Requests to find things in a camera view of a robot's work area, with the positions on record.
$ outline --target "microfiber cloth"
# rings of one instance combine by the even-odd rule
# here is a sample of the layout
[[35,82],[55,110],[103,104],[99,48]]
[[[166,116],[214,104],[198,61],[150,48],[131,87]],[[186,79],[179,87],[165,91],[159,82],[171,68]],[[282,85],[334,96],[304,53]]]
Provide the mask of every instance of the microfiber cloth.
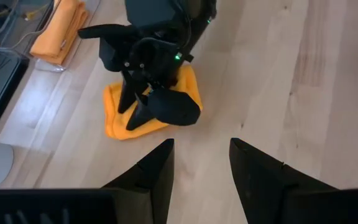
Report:
[[70,51],[77,30],[82,28],[89,12],[78,0],[60,0],[46,30],[37,37],[30,54],[49,63],[61,65]]
[[[200,110],[202,110],[203,105],[201,104],[196,76],[192,67],[190,65],[182,66],[179,69],[177,78],[178,83],[171,89],[187,93],[191,99],[197,103]],[[108,85],[103,92],[104,112],[106,114],[105,128],[107,136],[119,140],[137,138],[169,125],[167,123],[162,123],[157,119],[153,119],[133,131],[128,131],[126,126],[129,118],[131,118],[131,115],[135,110],[137,102],[135,102],[125,113],[119,114],[117,112],[117,108],[121,95],[121,88],[122,83],[114,83]]]

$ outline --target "orange towel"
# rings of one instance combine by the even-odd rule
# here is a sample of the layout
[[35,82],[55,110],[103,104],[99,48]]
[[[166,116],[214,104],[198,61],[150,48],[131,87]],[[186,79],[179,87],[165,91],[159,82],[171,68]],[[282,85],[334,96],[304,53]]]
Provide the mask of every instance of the orange towel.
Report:
[[[105,128],[106,134],[109,137],[119,140],[136,138],[169,125],[153,119],[133,131],[128,131],[126,126],[135,110],[137,102],[135,102],[125,113],[119,114],[117,108],[121,95],[121,87],[122,83],[111,84],[108,85],[103,92],[104,112],[106,114]],[[190,65],[185,65],[180,68],[178,73],[178,83],[176,86],[172,87],[172,90],[182,91],[189,94],[200,107],[200,110],[203,109],[200,94],[198,93],[196,76]]]
[[37,37],[30,50],[34,57],[61,65],[82,28],[88,11],[78,0],[61,0],[46,30]]

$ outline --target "yellow cloth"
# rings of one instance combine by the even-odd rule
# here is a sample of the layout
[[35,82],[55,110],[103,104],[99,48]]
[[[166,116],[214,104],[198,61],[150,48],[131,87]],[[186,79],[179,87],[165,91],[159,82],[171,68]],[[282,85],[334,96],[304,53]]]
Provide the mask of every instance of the yellow cloth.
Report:
[[77,30],[82,28],[88,11],[78,0],[60,0],[46,30],[37,37],[30,54],[47,62],[61,65],[70,51]]
[[[125,113],[119,114],[117,112],[117,108],[121,95],[121,87],[122,83],[114,83],[108,85],[103,92],[104,112],[106,114],[105,128],[107,136],[114,139],[125,140],[139,137],[169,125],[153,119],[133,131],[128,131],[126,126],[129,118],[131,118],[131,115],[135,110],[137,102],[135,102]],[[200,110],[203,109],[200,94],[198,93],[196,76],[190,65],[185,65],[180,68],[178,73],[178,83],[172,87],[172,90],[182,91],[189,94],[189,96],[200,107]]]

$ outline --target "yellow towel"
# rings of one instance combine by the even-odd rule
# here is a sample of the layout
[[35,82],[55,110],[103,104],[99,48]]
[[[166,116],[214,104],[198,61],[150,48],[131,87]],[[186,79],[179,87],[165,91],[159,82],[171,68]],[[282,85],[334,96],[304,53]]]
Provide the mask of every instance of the yellow towel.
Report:
[[[106,114],[105,128],[107,136],[114,139],[125,140],[139,137],[169,125],[153,119],[133,131],[128,131],[126,126],[129,118],[131,118],[131,115],[135,110],[137,102],[135,102],[125,113],[119,114],[117,112],[117,108],[121,95],[121,87],[122,83],[111,84],[108,85],[103,92],[104,112]],[[178,73],[178,83],[172,88],[172,90],[182,91],[189,94],[189,96],[200,107],[200,110],[203,109],[200,94],[198,93],[196,76],[190,65],[185,65],[180,68]]]
[[88,11],[78,0],[61,0],[46,30],[37,37],[30,54],[61,65],[70,51],[77,30],[82,28]]

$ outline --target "wooden floor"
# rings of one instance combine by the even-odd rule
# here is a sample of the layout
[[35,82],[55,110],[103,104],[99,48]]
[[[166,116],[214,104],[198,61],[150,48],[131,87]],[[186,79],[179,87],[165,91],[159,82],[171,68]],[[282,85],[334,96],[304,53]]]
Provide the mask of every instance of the wooden floor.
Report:
[[[125,22],[123,0],[102,0],[92,24]],[[218,0],[194,49],[204,111],[196,125],[129,141],[104,134],[98,41],[70,69],[32,71],[0,122],[15,147],[1,187],[100,187],[175,138],[168,223],[244,223],[229,167],[239,137],[306,174],[358,187],[358,0]]]

